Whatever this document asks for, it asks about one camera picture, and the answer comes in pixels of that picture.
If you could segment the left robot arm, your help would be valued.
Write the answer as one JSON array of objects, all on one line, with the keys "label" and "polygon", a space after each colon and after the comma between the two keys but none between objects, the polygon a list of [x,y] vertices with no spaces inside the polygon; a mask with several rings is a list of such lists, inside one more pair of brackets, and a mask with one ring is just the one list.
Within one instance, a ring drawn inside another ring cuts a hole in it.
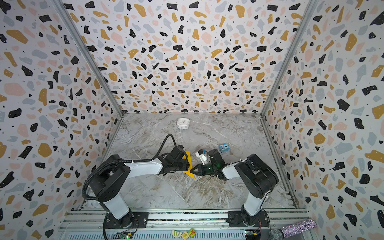
[{"label": "left robot arm", "polygon": [[124,160],[119,155],[112,155],[89,175],[82,195],[84,199],[99,202],[115,220],[130,219],[132,211],[120,193],[127,179],[186,172],[189,167],[188,154],[182,145],[152,159]]}]

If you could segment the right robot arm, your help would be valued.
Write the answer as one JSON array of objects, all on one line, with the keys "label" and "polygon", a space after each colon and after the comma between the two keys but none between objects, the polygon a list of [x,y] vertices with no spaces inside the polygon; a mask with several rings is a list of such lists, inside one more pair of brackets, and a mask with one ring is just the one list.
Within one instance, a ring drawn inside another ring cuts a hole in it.
[{"label": "right robot arm", "polygon": [[253,227],[262,223],[262,206],[268,194],[279,183],[277,174],[257,155],[251,154],[244,160],[227,164],[221,150],[199,151],[198,156],[207,160],[196,165],[190,173],[202,177],[217,177],[228,181],[241,178],[248,190],[248,197],[240,211],[230,211],[227,223],[230,227]]}]

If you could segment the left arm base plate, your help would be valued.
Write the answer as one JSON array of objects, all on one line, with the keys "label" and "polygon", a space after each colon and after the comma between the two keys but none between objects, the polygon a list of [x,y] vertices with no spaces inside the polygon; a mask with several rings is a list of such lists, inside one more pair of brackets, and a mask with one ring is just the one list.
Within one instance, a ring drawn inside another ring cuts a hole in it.
[{"label": "left arm base plate", "polygon": [[145,229],[148,219],[149,212],[128,212],[119,220],[108,213],[104,225],[106,229]]}]

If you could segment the yellow square paper sheet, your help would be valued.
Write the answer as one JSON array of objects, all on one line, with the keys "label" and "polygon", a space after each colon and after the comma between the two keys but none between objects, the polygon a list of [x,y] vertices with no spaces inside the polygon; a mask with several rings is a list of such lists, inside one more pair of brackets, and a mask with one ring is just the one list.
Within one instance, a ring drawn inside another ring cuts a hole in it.
[{"label": "yellow square paper sheet", "polygon": [[183,159],[186,158],[186,159],[188,160],[189,168],[188,168],[188,170],[185,171],[184,173],[185,173],[186,175],[188,175],[189,177],[191,177],[192,179],[195,179],[195,175],[191,173],[191,170],[192,170],[192,168],[193,168],[192,158],[191,158],[191,153],[190,153],[190,151],[186,151],[186,153],[187,153],[187,158],[186,158],[186,157],[183,157]]}]

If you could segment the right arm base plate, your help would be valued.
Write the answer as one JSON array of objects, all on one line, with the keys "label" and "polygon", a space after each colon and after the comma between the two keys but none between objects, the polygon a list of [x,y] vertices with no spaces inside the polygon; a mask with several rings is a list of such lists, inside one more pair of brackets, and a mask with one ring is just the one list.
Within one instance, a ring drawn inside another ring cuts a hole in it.
[{"label": "right arm base plate", "polygon": [[250,216],[245,211],[230,211],[226,222],[231,228],[249,227],[269,227],[269,217],[267,212],[260,211],[255,216]]}]

